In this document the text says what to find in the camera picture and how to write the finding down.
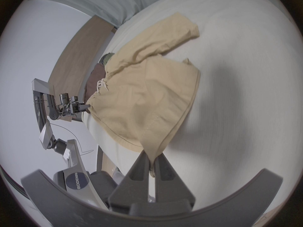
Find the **cable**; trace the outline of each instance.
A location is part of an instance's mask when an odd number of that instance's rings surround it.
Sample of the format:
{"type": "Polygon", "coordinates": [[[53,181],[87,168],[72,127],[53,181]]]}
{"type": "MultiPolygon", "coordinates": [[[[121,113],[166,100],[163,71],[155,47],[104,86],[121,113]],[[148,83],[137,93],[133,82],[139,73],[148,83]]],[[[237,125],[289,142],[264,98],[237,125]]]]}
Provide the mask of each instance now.
{"type": "MultiPolygon", "coordinates": [[[[59,127],[63,128],[63,129],[66,129],[67,131],[69,131],[70,133],[72,133],[73,136],[75,136],[74,133],[73,133],[72,131],[68,130],[67,128],[64,128],[63,126],[60,126],[60,125],[57,125],[57,124],[54,124],[54,123],[51,123],[51,124],[52,124],[52,125],[55,125],[55,126],[59,126],[59,127]]],[[[82,155],[80,154],[80,156],[84,156],[84,155],[86,155],[86,154],[91,153],[91,152],[94,151],[93,149],[87,150],[87,151],[82,151],[82,147],[81,147],[80,141],[78,140],[77,136],[75,136],[75,138],[76,138],[77,141],[79,142],[79,146],[80,146],[81,152],[83,153],[82,155]]]]}
{"type": "Polygon", "coordinates": [[[25,198],[29,199],[24,188],[21,187],[17,182],[15,182],[14,179],[12,179],[9,174],[7,174],[7,172],[3,169],[2,166],[0,166],[0,168],[3,172],[5,179],[13,186],[13,188],[15,188],[19,193],[21,193],[23,196],[25,196],[25,198]]]}

